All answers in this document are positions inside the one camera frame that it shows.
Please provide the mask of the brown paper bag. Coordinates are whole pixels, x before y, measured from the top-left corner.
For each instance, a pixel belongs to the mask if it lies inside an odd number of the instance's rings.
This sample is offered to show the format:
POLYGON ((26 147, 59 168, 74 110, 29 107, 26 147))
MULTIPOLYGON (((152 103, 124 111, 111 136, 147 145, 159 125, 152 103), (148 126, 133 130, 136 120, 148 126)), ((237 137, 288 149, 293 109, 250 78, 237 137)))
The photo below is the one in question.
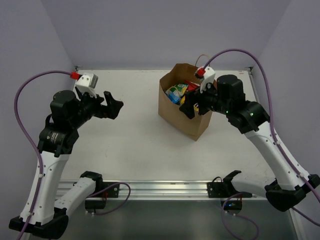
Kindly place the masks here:
POLYGON ((194 141, 197 141, 208 128, 212 112, 207 112, 204 115, 195 113, 195 117, 189 119, 179 110, 180 106, 169 99, 165 91, 185 81, 199 84, 200 81, 195 77, 197 69, 195 65, 189 63, 175 64, 172 70, 159 80, 158 91, 158 115, 194 141))

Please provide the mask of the blue white snack packet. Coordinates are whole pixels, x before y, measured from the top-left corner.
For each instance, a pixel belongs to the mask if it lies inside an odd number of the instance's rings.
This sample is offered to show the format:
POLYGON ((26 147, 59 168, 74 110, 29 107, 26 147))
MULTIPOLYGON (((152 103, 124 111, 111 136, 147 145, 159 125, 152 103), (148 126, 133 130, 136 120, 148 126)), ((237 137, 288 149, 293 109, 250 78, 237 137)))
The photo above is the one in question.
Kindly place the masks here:
POLYGON ((177 87, 172 86, 171 88, 165 91, 165 94, 173 104, 178 104, 180 102, 181 92, 178 90, 177 87))

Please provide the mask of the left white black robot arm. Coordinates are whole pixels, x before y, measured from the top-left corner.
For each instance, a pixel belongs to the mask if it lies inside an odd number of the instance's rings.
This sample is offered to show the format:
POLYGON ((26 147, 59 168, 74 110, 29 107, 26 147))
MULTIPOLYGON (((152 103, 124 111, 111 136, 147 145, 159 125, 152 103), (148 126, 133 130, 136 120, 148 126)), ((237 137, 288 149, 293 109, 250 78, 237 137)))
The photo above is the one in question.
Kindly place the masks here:
POLYGON ((73 212, 88 197, 108 197, 118 183, 104 185, 101 174, 85 171, 74 186, 56 199, 62 172, 79 138, 78 129, 92 117, 114 120, 124 103, 109 91, 104 96, 63 90, 53 96, 51 114, 39 134, 38 163, 26 205, 9 228, 33 236, 57 240, 67 229, 73 212))

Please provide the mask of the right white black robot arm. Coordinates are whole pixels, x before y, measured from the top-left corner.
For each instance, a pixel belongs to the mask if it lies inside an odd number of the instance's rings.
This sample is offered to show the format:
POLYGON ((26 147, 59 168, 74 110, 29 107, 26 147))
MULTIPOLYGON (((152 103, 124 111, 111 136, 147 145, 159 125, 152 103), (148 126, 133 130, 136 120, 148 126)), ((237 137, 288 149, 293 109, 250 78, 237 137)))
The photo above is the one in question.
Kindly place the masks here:
POLYGON ((287 161, 291 154, 279 139, 274 139, 276 132, 271 129, 269 115, 258 102, 246 99, 243 82, 235 75, 222 75, 216 86, 207 83, 204 91, 197 88, 184 96, 184 103, 179 108, 181 112, 192 119, 197 104, 200 115, 208 111, 225 115, 228 122, 256 147, 275 176, 270 178, 235 170, 222 181, 227 196, 245 192, 265 197, 274 208, 285 212, 319 186, 317 174, 308 173, 295 159, 287 161))

